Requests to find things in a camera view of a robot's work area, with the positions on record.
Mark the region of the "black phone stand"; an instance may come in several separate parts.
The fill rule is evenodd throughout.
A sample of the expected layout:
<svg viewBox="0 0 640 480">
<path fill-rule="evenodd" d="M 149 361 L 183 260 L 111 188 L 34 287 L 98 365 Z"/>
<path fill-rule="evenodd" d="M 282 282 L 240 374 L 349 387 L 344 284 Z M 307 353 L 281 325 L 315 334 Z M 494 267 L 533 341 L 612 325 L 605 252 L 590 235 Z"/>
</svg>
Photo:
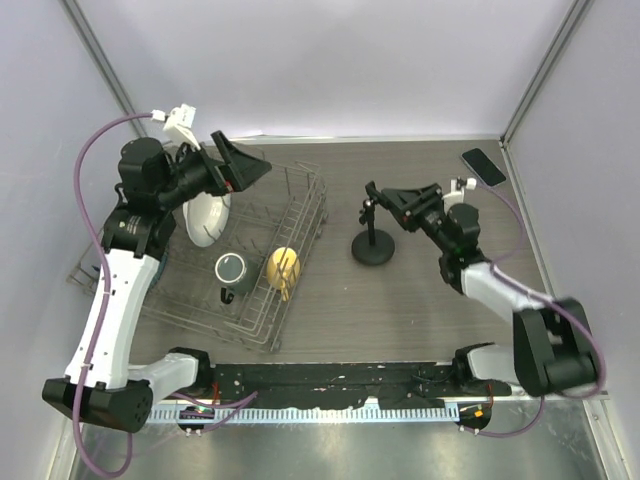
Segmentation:
<svg viewBox="0 0 640 480">
<path fill-rule="evenodd" d="M 351 243 L 353 258 L 366 266 L 383 265 L 395 253 L 395 241 L 391 235 L 375 227 L 375 207 L 374 200 L 363 202 L 359 222 L 366 226 L 366 230 L 358 233 Z"/>
</svg>

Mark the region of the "black smartphone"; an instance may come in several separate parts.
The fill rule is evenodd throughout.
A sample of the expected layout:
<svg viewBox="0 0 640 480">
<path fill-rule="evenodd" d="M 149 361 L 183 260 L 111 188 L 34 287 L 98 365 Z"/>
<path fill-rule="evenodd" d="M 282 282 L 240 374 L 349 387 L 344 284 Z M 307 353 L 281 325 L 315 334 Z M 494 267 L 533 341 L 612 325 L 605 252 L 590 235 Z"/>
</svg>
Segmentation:
<svg viewBox="0 0 640 480">
<path fill-rule="evenodd" d="M 488 187 L 496 187 L 506 182 L 505 174 L 479 148 L 461 154 L 464 164 Z"/>
</svg>

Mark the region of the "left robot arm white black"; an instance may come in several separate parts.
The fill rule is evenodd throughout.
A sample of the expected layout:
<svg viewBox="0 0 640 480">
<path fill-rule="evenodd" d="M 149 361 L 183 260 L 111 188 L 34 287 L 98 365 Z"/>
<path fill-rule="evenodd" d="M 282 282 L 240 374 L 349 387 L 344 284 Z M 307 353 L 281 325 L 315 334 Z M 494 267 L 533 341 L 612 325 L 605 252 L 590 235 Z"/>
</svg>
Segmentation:
<svg viewBox="0 0 640 480">
<path fill-rule="evenodd" d="M 242 192 L 272 169 L 222 132 L 211 137 L 217 159 L 187 143 L 171 156 L 150 137 L 121 149 L 118 203 L 95 240 L 101 270 L 86 327 L 63 377 L 46 380 L 42 390 L 46 403 L 76 423 L 133 434 L 156 403 L 181 390 L 200 399 L 212 389 L 202 350 L 176 347 L 150 365 L 129 364 L 144 299 L 176 228 L 174 211 L 202 193 Z"/>
</svg>

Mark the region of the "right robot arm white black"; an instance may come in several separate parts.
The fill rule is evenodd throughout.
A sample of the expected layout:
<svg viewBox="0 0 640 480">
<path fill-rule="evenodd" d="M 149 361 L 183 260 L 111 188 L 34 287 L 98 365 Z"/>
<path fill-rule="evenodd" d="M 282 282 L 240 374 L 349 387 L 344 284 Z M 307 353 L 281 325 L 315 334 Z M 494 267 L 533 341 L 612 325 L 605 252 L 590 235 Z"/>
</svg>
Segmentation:
<svg viewBox="0 0 640 480">
<path fill-rule="evenodd" d="M 407 232 L 422 231 L 438 247 L 440 274 L 457 293 L 475 300 L 510 324 L 512 345 L 489 343 L 461 349 L 463 363 L 451 371 L 457 391 L 472 395 L 488 380 L 519 385 L 532 397 L 558 394 L 586 399 L 606 383 L 606 363 L 582 304 L 555 299 L 504 274 L 479 246 L 480 215 L 465 194 L 473 178 L 418 189 L 365 186 L 368 201 L 388 211 Z"/>
</svg>

